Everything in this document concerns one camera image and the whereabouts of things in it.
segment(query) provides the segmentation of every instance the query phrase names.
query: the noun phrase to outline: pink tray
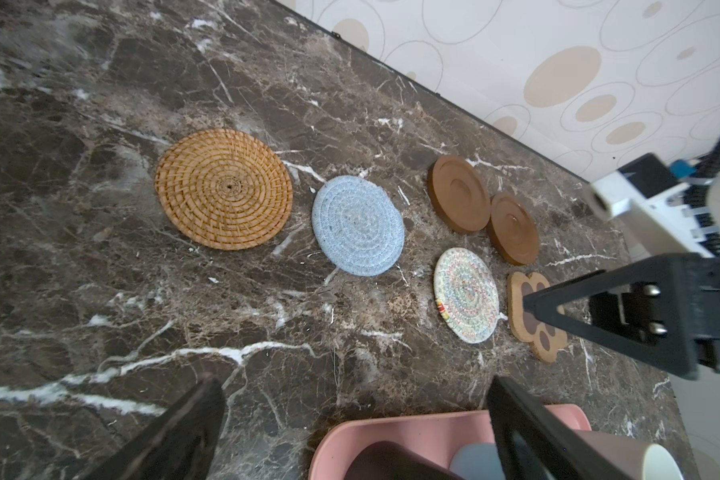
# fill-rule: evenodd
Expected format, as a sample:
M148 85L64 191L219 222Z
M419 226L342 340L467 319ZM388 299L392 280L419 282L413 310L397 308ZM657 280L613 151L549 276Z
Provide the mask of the pink tray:
M592 430L576 405L547 408L568 428ZM445 468L461 447L495 443L488 410L355 420L335 427L320 442L309 467L309 480L342 480L355 457L382 440L402 445Z

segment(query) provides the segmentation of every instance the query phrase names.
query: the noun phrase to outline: brown wooden coaster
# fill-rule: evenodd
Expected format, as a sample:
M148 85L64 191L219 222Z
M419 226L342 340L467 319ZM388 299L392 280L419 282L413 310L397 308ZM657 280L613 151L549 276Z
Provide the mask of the brown wooden coaster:
M461 157L440 157L429 169L427 191L442 221L459 234L479 232L490 219L490 196L483 179Z
M530 349L539 360L552 363L557 359L557 351L568 343L568 334L552 325L536 320L533 313L523 309L523 296L548 288L549 281L542 274L533 272L526 276L521 272L509 275L507 282L509 327L520 341L530 343ZM563 307L557 311L563 313Z
M539 255L539 233L534 219L517 198L506 192L497 193L490 201L488 237L510 264L532 264Z
M288 170L272 149L228 128L194 133L169 148L155 190L184 235L221 250L268 241L293 204Z

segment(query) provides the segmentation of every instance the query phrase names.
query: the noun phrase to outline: black cable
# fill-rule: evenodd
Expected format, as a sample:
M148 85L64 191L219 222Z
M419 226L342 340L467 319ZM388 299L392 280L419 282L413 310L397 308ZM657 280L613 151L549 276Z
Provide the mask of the black cable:
M694 178L715 178L720 173L720 139L717 141L717 145L712 152L696 166L696 172L691 175ZM710 185L691 185L686 190L685 197L683 198L687 205L691 208L699 208L706 206L706 196L709 193ZM715 220L711 214L701 214L696 216L696 220L699 222L701 228L705 226L714 226ZM714 256L720 256L720 234L713 233L707 234L706 240L701 242L710 253Z

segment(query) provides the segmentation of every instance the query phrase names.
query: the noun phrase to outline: round brown coaster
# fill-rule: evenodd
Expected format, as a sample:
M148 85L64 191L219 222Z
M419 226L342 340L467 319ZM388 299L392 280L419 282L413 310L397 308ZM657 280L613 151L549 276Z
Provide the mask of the round brown coaster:
M479 232L490 219L490 196L478 171L461 157L440 157L429 169L427 190L442 221L459 234Z
M539 234L534 219L518 199L499 192L490 201L488 236L501 256L513 265L528 265L539 255Z
M272 149L228 128L194 133L169 148L155 190L184 235L221 250L268 241L293 204L288 170Z

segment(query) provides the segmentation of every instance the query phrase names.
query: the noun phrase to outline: woven rattan coaster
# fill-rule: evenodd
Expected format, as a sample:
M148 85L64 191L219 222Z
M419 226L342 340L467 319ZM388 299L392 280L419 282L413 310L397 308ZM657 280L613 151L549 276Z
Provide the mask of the woven rattan coaster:
M360 177L333 178L317 192L312 228L330 261L353 275L383 274L403 252L400 212L383 188Z
M480 343L496 330L499 294L488 267L465 248L446 250L434 268L434 301L463 341Z
M286 166L248 134L218 128L184 137L164 153L155 190L174 225L205 246L261 245L286 224L293 188Z

